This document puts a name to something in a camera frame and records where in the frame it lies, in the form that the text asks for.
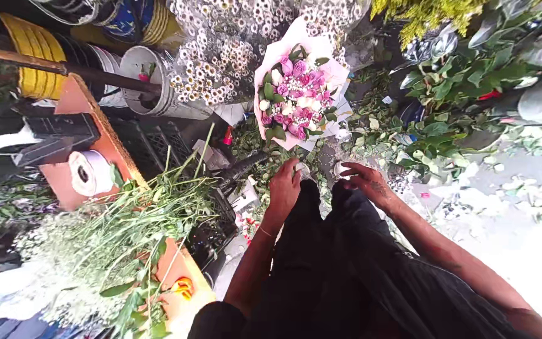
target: hand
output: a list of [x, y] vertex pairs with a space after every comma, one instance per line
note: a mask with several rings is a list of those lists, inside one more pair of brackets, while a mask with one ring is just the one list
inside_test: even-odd
[[267, 211], [270, 211], [270, 217], [281, 219], [281, 223], [288, 217], [292, 207], [296, 204], [298, 194], [300, 193], [300, 171], [294, 176], [295, 166], [298, 164], [297, 158], [290, 158], [286, 161], [275, 174], [269, 184], [271, 202]]
[[361, 189], [367, 198], [384, 212], [387, 212], [387, 209], [395, 202], [401, 201], [390, 187], [388, 187], [382, 174], [375, 169], [365, 167], [355, 162], [345, 162], [342, 163], [342, 166], [350, 169], [347, 169], [340, 175], [352, 175], [350, 177], [350, 182]]

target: wooden table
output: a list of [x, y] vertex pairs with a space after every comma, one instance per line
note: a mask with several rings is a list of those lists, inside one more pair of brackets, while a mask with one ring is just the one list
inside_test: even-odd
[[[100, 152], [109, 163], [115, 164], [124, 180], [134, 179], [138, 185], [147, 186], [146, 180], [139, 173], [131, 156], [110, 126], [108, 118], [99, 109], [99, 105], [87, 89], [85, 82], [79, 75], [72, 73], [62, 85], [62, 95], [54, 114], [75, 113], [90, 113], [101, 134], [101, 137], [90, 149]], [[88, 199], [87, 196], [80, 195], [72, 188], [71, 170], [67, 162], [41, 165], [39, 169], [56, 194], [63, 210], [74, 211]], [[118, 188], [113, 187], [109, 192], [98, 194], [97, 197], [107, 196], [118, 191]], [[168, 239], [167, 251], [158, 262], [156, 277], [159, 280], [163, 278], [176, 252], [175, 241]], [[193, 317], [205, 304], [215, 301], [215, 293], [210, 289], [198, 265], [185, 248], [179, 251], [167, 278], [162, 282], [162, 288], [170, 288], [181, 277], [188, 277], [192, 280], [194, 285], [192, 299], [188, 301], [181, 296], [168, 293], [163, 296], [168, 303], [163, 308], [169, 317], [167, 330], [176, 335], [185, 334], [187, 336]]]

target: wooden stick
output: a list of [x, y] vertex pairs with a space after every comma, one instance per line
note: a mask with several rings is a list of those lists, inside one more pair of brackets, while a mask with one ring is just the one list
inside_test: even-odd
[[38, 69], [56, 74], [68, 76], [69, 73], [77, 73], [83, 79], [112, 86], [159, 94], [159, 84], [146, 83], [137, 79], [123, 77], [122, 75], [100, 71], [99, 69], [83, 67], [67, 62], [53, 62], [50, 60], [25, 56], [23, 54], [0, 50], [0, 60], [13, 63], [18, 66]]

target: bracelet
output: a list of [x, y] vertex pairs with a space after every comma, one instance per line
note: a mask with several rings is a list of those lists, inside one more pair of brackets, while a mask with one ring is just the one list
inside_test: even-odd
[[270, 236], [271, 238], [274, 238], [274, 236], [270, 235], [267, 231], [265, 231], [262, 227], [258, 228], [259, 230], [263, 231], [264, 234]]

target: green plant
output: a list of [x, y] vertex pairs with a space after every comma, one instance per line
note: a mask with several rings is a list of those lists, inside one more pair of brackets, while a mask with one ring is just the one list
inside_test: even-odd
[[416, 37], [421, 39], [429, 31], [449, 20], [465, 36], [472, 14], [482, 10], [486, 0], [380, 0], [373, 1], [370, 20], [386, 10], [386, 19], [406, 20], [401, 31], [401, 47]]

